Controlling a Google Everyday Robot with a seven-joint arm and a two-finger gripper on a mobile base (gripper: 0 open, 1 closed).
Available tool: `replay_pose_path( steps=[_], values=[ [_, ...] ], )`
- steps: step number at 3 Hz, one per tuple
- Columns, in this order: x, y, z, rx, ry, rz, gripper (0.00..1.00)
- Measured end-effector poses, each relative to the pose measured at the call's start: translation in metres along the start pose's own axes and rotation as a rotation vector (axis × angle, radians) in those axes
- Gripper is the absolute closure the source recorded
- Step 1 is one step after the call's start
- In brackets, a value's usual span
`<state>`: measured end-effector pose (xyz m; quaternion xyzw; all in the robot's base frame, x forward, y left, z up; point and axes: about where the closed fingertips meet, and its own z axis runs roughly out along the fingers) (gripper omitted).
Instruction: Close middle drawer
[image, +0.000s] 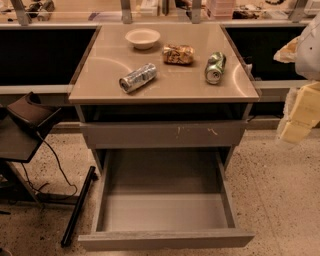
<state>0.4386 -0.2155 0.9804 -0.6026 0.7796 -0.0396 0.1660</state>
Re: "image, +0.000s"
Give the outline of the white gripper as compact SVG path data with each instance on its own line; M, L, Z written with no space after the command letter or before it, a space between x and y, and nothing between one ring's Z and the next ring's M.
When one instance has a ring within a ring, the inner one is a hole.
M287 93L277 138L299 144L320 122L320 82L291 88Z

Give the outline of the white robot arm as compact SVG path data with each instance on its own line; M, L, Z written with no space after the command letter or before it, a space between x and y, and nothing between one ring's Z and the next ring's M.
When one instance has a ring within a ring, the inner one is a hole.
M300 89L289 90L277 128L278 143L297 145L320 122L320 13L273 59L294 63L296 73L310 81Z

